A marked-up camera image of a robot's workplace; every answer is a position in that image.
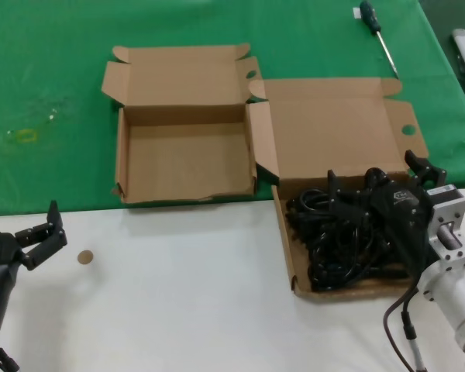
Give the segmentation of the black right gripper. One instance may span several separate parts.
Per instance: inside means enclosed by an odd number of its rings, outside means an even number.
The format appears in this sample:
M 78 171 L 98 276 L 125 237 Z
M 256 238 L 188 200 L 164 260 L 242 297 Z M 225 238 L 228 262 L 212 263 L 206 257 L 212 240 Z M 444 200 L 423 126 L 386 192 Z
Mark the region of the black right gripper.
M 413 173 L 410 185 L 424 188 L 430 183 L 434 188 L 446 184 L 446 171 L 418 157 L 412 150 L 405 152 L 405 163 Z M 427 213 L 419 197 L 403 184 L 395 181 L 369 190 L 344 191 L 339 178 L 327 172 L 329 211 L 338 219 L 356 227 L 370 226 L 369 203 L 373 217 L 382 225 L 384 237 L 396 251 L 399 260 L 413 278 L 419 278 L 429 255 Z

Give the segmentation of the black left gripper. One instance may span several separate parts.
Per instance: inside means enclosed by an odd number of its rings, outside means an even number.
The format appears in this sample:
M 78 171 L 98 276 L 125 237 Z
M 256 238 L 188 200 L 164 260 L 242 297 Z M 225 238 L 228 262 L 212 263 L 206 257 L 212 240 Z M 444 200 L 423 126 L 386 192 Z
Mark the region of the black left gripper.
M 19 231 L 13 236 L 0 232 L 0 265 L 22 264 L 35 270 L 67 245 L 67 235 L 56 201 L 50 207 L 44 224 Z M 25 253 L 23 248 L 33 246 Z

